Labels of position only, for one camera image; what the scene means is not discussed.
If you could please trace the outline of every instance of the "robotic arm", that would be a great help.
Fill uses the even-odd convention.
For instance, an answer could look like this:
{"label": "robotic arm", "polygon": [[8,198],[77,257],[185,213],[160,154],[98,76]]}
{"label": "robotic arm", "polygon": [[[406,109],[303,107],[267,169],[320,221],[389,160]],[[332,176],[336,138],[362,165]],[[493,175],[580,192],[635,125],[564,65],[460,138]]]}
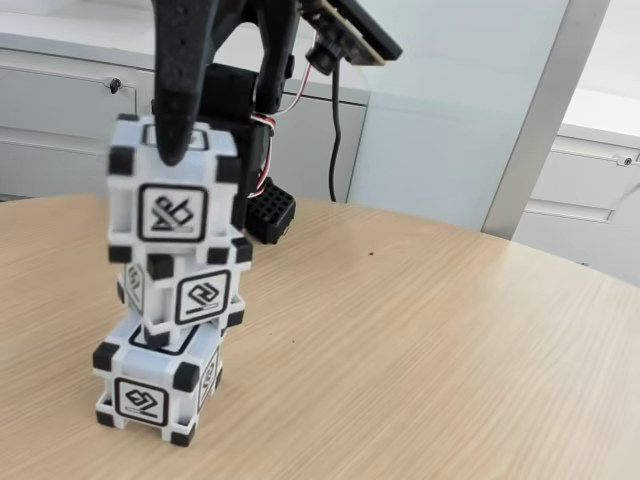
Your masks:
{"label": "robotic arm", "polygon": [[355,0],[153,0],[153,6],[158,150],[170,166],[180,163],[188,148],[206,66],[241,23],[258,26],[265,51],[254,98],[241,101],[266,115],[278,111],[293,72],[298,14],[318,32],[307,59],[325,75],[342,58],[354,65],[384,65],[402,54]]}

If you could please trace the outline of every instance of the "white cube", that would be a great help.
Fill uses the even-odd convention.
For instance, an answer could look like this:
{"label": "white cube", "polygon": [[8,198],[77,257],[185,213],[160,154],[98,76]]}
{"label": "white cube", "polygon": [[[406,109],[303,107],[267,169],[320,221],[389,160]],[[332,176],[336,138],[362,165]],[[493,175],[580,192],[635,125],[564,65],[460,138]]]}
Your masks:
{"label": "white cube", "polygon": [[98,422],[124,428],[133,420],[161,429],[164,441],[188,446],[222,376],[221,341],[213,322],[182,330],[170,347],[152,349],[135,316],[125,318],[93,354],[94,373],[105,384]]}
{"label": "white cube", "polygon": [[240,274],[251,263],[236,263],[238,252],[232,245],[225,265],[206,268],[185,255],[149,255],[146,262],[125,265],[118,296],[140,318],[150,346],[172,345],[194,325],[216,321],[226,330],[242,323]]}
{"label": "white cube", "polygon": [[158,153],[153,117],[123,115],[109,152],[110,259],[129,263],[153,253],[196,255],[233,239],[233,204],[240,160],[229,132],[196,123],[182,161]]}

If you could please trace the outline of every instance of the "stacked cubes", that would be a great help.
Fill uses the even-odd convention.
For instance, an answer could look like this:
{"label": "stacked cubes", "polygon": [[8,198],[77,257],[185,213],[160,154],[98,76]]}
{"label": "stacked cubes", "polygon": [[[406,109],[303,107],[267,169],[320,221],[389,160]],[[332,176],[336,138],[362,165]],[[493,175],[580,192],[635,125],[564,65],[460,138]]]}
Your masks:
{"label": "stacked cubes", "polygon": [[226,132],[196,124],[174,167],[152,118],[121,115],[109,154],[109,261],[127,315],[93,355],[98,421],[158,427],[188,446],[222,374],[220,344],[242,323],[240,274],[253,248],[231,224],[240,161]]}

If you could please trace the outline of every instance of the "printed symbol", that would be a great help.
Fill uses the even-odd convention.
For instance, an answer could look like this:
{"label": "printed symbol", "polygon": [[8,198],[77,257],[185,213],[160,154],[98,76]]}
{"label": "printed symbol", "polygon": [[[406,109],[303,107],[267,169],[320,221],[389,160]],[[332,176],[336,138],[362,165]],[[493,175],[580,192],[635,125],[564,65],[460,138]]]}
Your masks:
{"label": "printed symbol", "polygon": [[218,349],[214,352],[209,360],[207,369],[205,370],[202,380],[200,380],[200,401],[198,402],[198,411],[204,405],[207,397],[211,393],[211,389],[216,383],[216,372],[218,371]]}
{"label": "printed symbol", "polygon": [[189,291],[188,295],[191,300],[200,306],[187,310],[187,315],[210,310],[212,308],[218,308],[220,305],[220,302],[215,301],[215,299],[220,296],[220,290],[208,282],[196,285]]}
{"label": "printed symbol", "polygon": [[136,407],[125,407],[125,410],[138,413],[139,415],[146,415],[151,418],[158,418],[158,415],[147,411],[158,406],[158,402],[148,392],[131,390],[125,394],[125,397],[127,397],[127,399]]}
{"label": "printed symbol", "polygon": [[131,303],[135,306],[138,313],[144,311],[144,274],[142,267],[137,264],[127,265],[125,271],[124,288]]}
{"label": "printed symbol", "polygon": [[156,222],[151,227],[154,232],[191,233],[193,227],[186,226],[193,217],[189,209],[189,199],[185,199],[174,207],[173,202],[167,197],[159,197],[152,208]]}
{"label": "printed symbol", "polygon": [[207,372],[205,373],[204,383],[202,384],[205,390],[209,390],[209,387],[211,386],[211,382],[213,381],[213,367],[215,367],[215,365],[213,364],[210,365],[209,368],[207,369]]}
{"label": "printed symbol", "polygon": [[131,288],[134,290],[139,288],[142,285],[142,279],[135,265],[130,266],[127,273],[129,275],[129,285],[131,285]]}
{"label": "printed symbol", "polygon": [[176,289],[175,323],[209,321],[224,314],[229,303],[231,272],[217,270],[186,277]]}

